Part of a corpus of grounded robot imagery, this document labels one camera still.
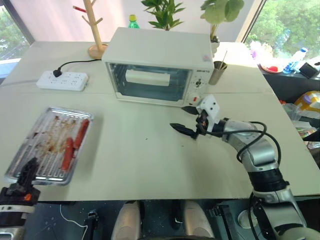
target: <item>white table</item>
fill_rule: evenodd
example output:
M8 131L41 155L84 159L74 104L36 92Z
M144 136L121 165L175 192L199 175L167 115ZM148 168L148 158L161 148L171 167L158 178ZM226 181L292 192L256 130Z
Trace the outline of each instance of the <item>white table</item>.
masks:
M53 62L59 65L57 58ZM24 64L27 63L22 60L5 84L14 83L21 76L18 71L25 69ZM100 68L98 62L89 64ZM236 151L231 146L215 137L200 136L195 141L169 126L169 123L181 123L194 128L194 115L177 107L118 101L111 88L110 92L103 92L97 87L110 85L106 76L90 77L90 85L84 92L40 90L33 86L34 82L0 87L0 176L5 174L39 115L48 106L60 106L94 114L94 124L70 184L37 186L41 191L40 201L249 196L252 186L248 174L236 160ZM268 92L270 89L266 90L216 93L221 116L266 123L268 132L281 145L280 170L290 182L293 194L320 194L317 165L276 96ZM7 185L0 178L0 187Z
M53 71L65 62L90 60L87 49L91 45L92 42L35 42L3 84L13 84L7 88L22 84L14 88L20 93L51 93L30 83L35 83L44 71ZM207 93L273 93L243 43L222 42L214 60L222 61L226 51L225 62L228 67L220 81L207 88ZM90 84L86 93L114 92L107 69L100 61L68 64L62 67L62 71L87 73Z

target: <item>stainless steel cup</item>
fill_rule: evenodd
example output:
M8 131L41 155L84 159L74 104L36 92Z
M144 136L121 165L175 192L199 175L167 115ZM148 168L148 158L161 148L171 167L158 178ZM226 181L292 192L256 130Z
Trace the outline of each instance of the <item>stainless steel cup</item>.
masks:
M210 85L216 85L219 81L221 75L224 73L228 65L225 62L215 61L214 62L214 70L209 80Z

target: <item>sausage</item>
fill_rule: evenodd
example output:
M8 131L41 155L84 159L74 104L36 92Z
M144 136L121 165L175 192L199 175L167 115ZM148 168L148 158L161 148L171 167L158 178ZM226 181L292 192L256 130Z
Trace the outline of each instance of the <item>sausage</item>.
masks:
M89 126L89 120L88 119L83 120L74 141L75 149L80 148L80 145L82 143L82 140L84 139L88 126Z
M64 150L64 158L62 162L61 169L63 171L68 171L70 167L70 163L74 156L74 140L72 137L68 137L65 140L65 150Z

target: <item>white toaster oven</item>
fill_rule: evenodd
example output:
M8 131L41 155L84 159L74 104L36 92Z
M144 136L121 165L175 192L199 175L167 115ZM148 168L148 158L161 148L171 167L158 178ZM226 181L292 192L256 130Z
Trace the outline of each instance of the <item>white toaster oven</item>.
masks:
M209 35L119 27L102 56L119 100L197 104L214 70Z

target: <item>white power strip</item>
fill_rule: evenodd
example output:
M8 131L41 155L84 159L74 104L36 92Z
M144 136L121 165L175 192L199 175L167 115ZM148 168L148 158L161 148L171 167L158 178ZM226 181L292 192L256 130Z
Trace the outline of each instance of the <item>white power strip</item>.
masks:
M83 91L88 82L88 75L83 72L62 72L55 77L53 71L45 71L36 85L40 89Z

